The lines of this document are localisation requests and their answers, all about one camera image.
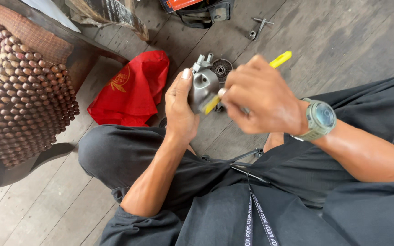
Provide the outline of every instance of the black pants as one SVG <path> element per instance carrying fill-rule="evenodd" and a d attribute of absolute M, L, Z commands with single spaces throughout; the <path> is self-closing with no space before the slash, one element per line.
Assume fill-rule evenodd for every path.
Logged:
<path fill-rule="evenodd" d="M 394 78 L 311 97 L 329 103 L 337 118 L 394 144 Z M 157 127 L 102 125 L 80 141 L 79 162 L 88 175 L 112 189 L 121 202 L 152 161 L 165 130 Z M 310 142 L 291 137 L 261 156 L 250 170 L 267 177 L 278 189 L 320 208 L 335 187 L 356 180 L 330 155 Z M 244 175 L 227 164 L 208 164 L 186 151 L 163 209 L 184 218 L 193 197 L 241 182 Z"/>

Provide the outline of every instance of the woven mat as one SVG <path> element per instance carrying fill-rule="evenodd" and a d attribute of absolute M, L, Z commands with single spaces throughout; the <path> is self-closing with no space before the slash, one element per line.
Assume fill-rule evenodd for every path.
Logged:
<path fill-rule="evenodd" d="M 74 48 L 72 44 L 2 5 L 0 5 L 0 24 L 23 44 L 35 52 L 40 52 L 44 60 L 54 64 L 65 64 Z"/>

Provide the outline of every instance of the fingernail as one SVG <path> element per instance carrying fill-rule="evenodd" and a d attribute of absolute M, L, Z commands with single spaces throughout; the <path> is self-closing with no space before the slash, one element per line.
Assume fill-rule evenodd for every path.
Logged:
<path fill-rule="evenodd" d="M 224 93 L 226 93 L 226 91 L 227 91 L 226 88 L 221 88 L 221 89 L 218 91 L 218 96 L 219 96 L 220 98 L 222 98 L 223 95 L 224 95 Z"/>
<path fill-rule="evenodd" d="M 189 77 L 191 77 L 191 70 L 185 68 L 185 70 L 183 70 L 182 79 L 189 79 Z"/>

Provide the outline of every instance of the lanyard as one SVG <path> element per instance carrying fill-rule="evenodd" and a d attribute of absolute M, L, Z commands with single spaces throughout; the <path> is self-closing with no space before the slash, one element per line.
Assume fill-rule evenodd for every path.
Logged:
<path fill-rule="evenodd" d="M 273 232 L 273 229 L 269 225 L 267 221 L 267 217 L 265 216 L 264 212 L 262 211 L 261 205 L 258 202 L 255 194 L 253 193 L 252 186 L 250 185 L 249 181 L 249 191 L 250 191 L 250 198 L 249 198 L 249 209 L 247 211 L 247 223 L 246 223 L 246 231 L 244 233 L 244 246 L 253 246 L 253 206 L 252 206 L 252 198 L 255 204 L 256 210 L 259 213 L 259 218 L 261 220 L 262 226 L 264 227 L 264 231 L 266 232 L 268 241 L 272 246 L 279 246 L 279 242 L 276 240 L 276 236 Z"/>

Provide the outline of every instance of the watch face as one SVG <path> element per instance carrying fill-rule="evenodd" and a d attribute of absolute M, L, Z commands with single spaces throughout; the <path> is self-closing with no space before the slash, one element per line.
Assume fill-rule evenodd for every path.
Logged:
<path fill-rule="evenodd" d="M 319 103 L 316 108 L 317 119 L 324 126 L 331 127 L 334 124 L 334 114 L 332 113 L 332 109 L 323 103 Z"/>

